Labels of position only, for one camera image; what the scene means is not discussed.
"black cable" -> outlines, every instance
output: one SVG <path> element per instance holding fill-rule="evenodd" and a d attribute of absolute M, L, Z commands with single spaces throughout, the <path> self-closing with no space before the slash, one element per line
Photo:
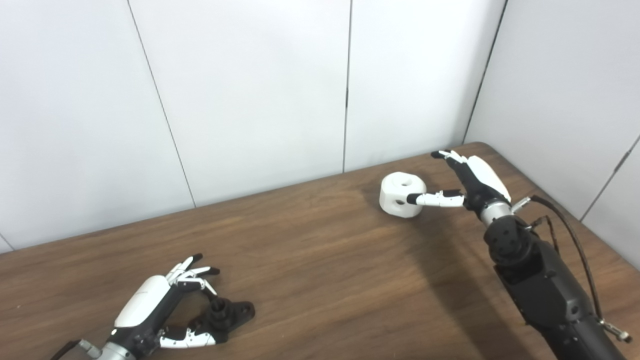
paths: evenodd
<path fill-rule="evenodd" d="M 73 349 L 80 343 L 80 340 L 69 341 L 65 344 L 65 346 L 61 347 L 55 355 L 51 358 L 51 360 L 60 360 L 69 350 Z"/>
<path fill-rule="evenodd" d="M 587 257 L 584 254 L 584 250 L 582 249 L 580 240 L 578 240 L 578 236 L 575 234 L 575 231 L 573 231 L 573 228 L 569 224 L 569 221 L 567 221 L 566 217 L 564 217 L 564 215 L 560 212 L 560 210 L 558 210 L 558 208 L 555 207 L 549 200 L 543 199 L 537 195 L 533 195 L 531 196 L 531 201 L 537 202 L 538 204 L 542 204 L 548 207 L 549 209 L 551 209 L 554 213 L 556 213 L 556 215 L 563 222 L 566 229 L 569 231 L 569 235 L 571 235 L 571 240 L 573 240 L 573 244 L 575 245 L 575 248 L 578 250 L 578 253 L 580 254 L 580 260 L 582 261 L 584 272 L 587 275 L 587 281 L 589 282 L 589 287 L 591 288 L 591 298 L 593 299 L 593 307 L 595 308 L 596 315 L 598 315 L 599 319 L 604 319 L 604 317 L 602 316 L 602 309 L 600 309 L 600 300 L 598 299 L 596 284 L 595 284 L 595 281 L 593 281 L 593 275 L 591 275 L 591 269 L 589 267 L 589 263 L 587 262 Z"/>
<path fill-rule="evenodd" d="M 536 221 L 531 223 L 531 228 L 535 229 L 540 224 L 542 224 L 542 221 L 544 220 L 547 221 L 547 225 L 549 226 L 549 233 L 551 234 L 551 240 L 553 240 L 554 242 L 554 249 L 556 250 L 558 255 L 560 255 L 560 248 L 558 247 L 558 239 L 556 238 L 556 231 L 554 230 L 554 225 L 551 222 L 551 218 L 549 217 L 549 215 L 545 215 L 543 217 L 537 218 Z"/>

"silver connector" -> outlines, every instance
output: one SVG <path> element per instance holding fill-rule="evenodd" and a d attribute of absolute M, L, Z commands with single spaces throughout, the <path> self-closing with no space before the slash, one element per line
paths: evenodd
<path fill-rule="evenodd" d="M 526 198 L 516 202 L 511 207 L 511 212 L 514 213 L 514 214 L 517 213 L 518 211 L 522 210 L 522 208 L 524 208 L 530 202 L 531 202 L 531 198 L 527 196 Z"/>
<path fill-rule="evenodd" d="M 618 341 L 624 341 L 625 343 L 630 343 L 633 338 L 631 337 L 631 335 L 629 335 L 628 332 L 626 331 L 622 331 L 619 328 L 615 327 L 613 324 L 608 323 L 604 320 L 600 320 L 600 325 L 602 325 L 602 327 L 610 332 L 613 336 L 616 337 L 616 339 L 618 339 Z"/>
<path fill-rule="evenodd" d="M 94 346 L 89 341 L 86 341 L 85 339 L 80 340 L 78 346 L 81 347 L 92 359 L 97 359 L 102 355 L 102 350 Z"/>
<path fill-rule="evenodd" d="M 98 360 L 136 360 L 136 357 L 126 348 L 109 342 L 104 344 L 102 355 Z"/>
<path fill-rule="evenodd" d="M 508 215 L 513 215 L 509 204 L 507 204 L 506 202 L 497 201 L 489 204 L 484 210 L 482 210 L 482 212 L 480 213 L 480 220 L 482 221 L 484 226 L 489 227 L 492 222 Z"/>

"wall seam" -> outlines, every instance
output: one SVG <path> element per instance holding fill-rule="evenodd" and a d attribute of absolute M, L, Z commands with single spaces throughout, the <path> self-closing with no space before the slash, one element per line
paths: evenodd
<path fill-rule="evenodd" d="M 486 70 L 489 68 L 489 61 L 491 61 L 491 55 L 493 54 L 493 47 L 495 46 L 495 41 L 498 38 L 498 32 L 500 31 L 500 26 L 502 25 L 502 19 L 504 18 L 504 12 L 507 9 L 507 4 L 509 0 L 504 1 L 504 6 L 502 7 L 502 14 L 500 14 L 500 20 L 498 20 L 498 26 L 495 29 L 495 35 L 493 36 L 493 42 L 491 43 L 491 49 L 489 50 L 489 56 L 486 58 L 486 63 L 484 65 L 484 71 L 482 73 L 482 77 L 480 78 L 480 84 L 478 85 L 478 91 L 476 92 L 476 98 L 474 99 L 474 105 L 471 107 L 471 114 L 469 114 L 469 121 L 467 122 L 467 128 L 465 129 L 465 135 L 462 137 L 462 143 L 467 141 L 467 133 L 469 132 L 469 126 L 471 125 L 471 119 L 474 117 L 474 112 L 476 110 L 476 104 L 478 102 L 478 97 L 480 96 L 480 90 L 482 90 L 482 85 L 484 83 L 484 77 L 486 75 Z"/>
<path fill-rule="evenodd" d="M 166 122 L 166 126 L 169 129 L 169 135 L 171 135 L 171 141 L 173 142 L 175 153 L 178 156 L 178 162 L 180 163 L 180 169 L 182 170 L 182 175 L 184 175 L 184 180 L 187 183 L 187 189 L 189 190 L 189 196 L 191 196 L 191 202 L 193 203 L 193 207 L 196 208 L 196 200 L 194 199 L 193 192 L 191 191 L 191 185 L 189 184 L 189 179 L 187 178 L 187 172 L 184 170 L 184 164 L 182 163 L 182 158 L 180 157 L 180 151 L 178 151 L 178 145 L 175 143 L 175 138 L 173 137 L 173 131 L 171 130 L 171 124 L 169 123 L 169 118 L 166 116 L 166 110 L 164 109 L 164 103 L 162 101 L 162 98 L 160 97 L 160 91 L 158 90 L 156 77 L 154 76 L 154 72 L 151 69 L 151 63 L 149 62 L 149 57 L 147 56 L 147 50 L 145 49 L 145 44 L 142 42 L 142 36 L 140 35 L 140 30 L 138 29 L 138 23 L 136 22 L 136 17 L 133 15 L 133 9 L 131 8 L 130 0 L 127 0 L 127 6 L 129 7 L 129 13 L 131 14 L 131 19 L 133 20 L 133 24 L 136 27 L 136 33 L 138 34 L 138 40 L 140 41 L 140 46 L 142 47 L 142 53 L 145 55 L 145 60 L 147 61 L 149 74 L 151 75 L 151 80 L 154 83 L 154 88 L 156 89 L 158 101 L 160 102 L 160 107 L 162 108 L 162 112 L 164 115 L 164 121 Z"/>
<path fill-rule="evenodd" d="M 344 101 L 344 137 L 342 139 L 342 173 L 347 162 L 347 117 L 349 115 L 349 70 L 351 66 L 351 19 L 353 18 L 353 0 L 349 2 L 349 40 L 347 42 L 347 89 Z"/>
<path fill-rule="evenodd" d="M 596 197 L 593 199 L 593 201 L 591 202 L 591 204 L 589 205 L 589 207 L 587 208 L 587 210 L 584 212 L 584 214 L 580 217 L 580 222 L 583 222 L 584 219 L 587 217 L 587 215 L 589 214 L 589 211 L 591 211 L 591 208 L 593 208 L 593 206 L 596 204 L 596 202 L 598 201 L 598 199 L 600 198 L 600 196 L 602 196 L 602 193 L 604 193 L 604 191 L 607 189 L 607 186 L 609 185 L 609 183 L 611 182 L 611 180 L 613 180 L 614 176 L 618 173 L 618 171 L 620 170 L 620 168 L 622 167 L 622 165 L 624 164 L 624 162 L 627 160 L 627 158 L 629 157 L 629 155 L 631 155 L 631 152 L 636 148 L 636 145 L 638 144 L 638 141 L 640 141 L 640 135 L 638 135 L 638 137 L 636 138 L 636 140 L 634 141 L 633 145 L 631 145 L 631 147 L 629 148 L 629 150 L 627 152 L 624 153 L 624 155 L 622 156 L 622 158 L 620 159 L 620 161 L 618 162 L 618 164 L 616 165 L 616 168 L 613 169 L 613 172 L 611 173 L 611 175 L 609 176 L 609 178 L 607 179 L 607 182 L 604 183 L 604 186 L 602 186 L 602 189 L 600 189 L 600 191 L 598 192 L 598 195 L 596 195 Z"/>
<path fill-rule="evenodd" d="M 13 245 L 11 245 L 11 243 L 7 241 L 7 239 L 5 239 L 1 233 L 0 233 L 0 240 L 4 241 L 7 245 L 9 245 L 9 247 L 11 248 L 11 251 L 15 251 L 15 247 L 13 247 Z"/>

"wooden table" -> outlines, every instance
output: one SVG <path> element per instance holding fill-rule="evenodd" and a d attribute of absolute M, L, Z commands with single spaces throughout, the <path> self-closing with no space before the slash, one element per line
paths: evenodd
<path fill-rule="evenodd" d="M 541 194 L 488 146 L 457 150 L 484 158 L 515 200 Z M 0 358 L 48 359 L 81 337 L 102 346 L 147 277 L 202 252 L 202 266 L 221 269 L 211 279 L 219 294 L 252 301 L 257 315 L 226 344 L 159 350 L 152 359 L 554 359 L 496 278 L 473 213 L 426 208 L 402 219 L 380 209 L 380 181 L 395 171 L 433 190 L 460 187 L 444 161 L 425 154 L 3 254 Z M 521 216 L 545 213 L 533 204 Z M 561 254 L 586 287 L 552 219 Z M 639 272 L 571 219 L 607 319 L 640 338 Z M 190 294 L 170 322 L 205 304 Z M 640 359 L 640 341 L 618 346 Z"/>

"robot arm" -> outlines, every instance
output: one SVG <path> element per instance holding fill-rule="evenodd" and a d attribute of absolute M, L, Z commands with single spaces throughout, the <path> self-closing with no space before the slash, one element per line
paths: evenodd
<path fill-rule="evenodd" d="M 533 196 L 512 206 L 502 181 L 477 156 L 467 159 L 454 151 L 436 151 L 432 157 L 444 159 L 460 179 L 466 194 L 448 191 L 452 195 L 449 202 L 462 203 L 485 224 L 484 241 L 496 274 L 523 318 L 540 332 L 556 357 L 624 360 L 605 331 L 627 342 L 630 336 L 597 316 L 587 293 L 559 254 L 515 216 L 529 201 L 545 201 Z M 446 193 L 408 194 L 406 202 L 442 206 Z"/>

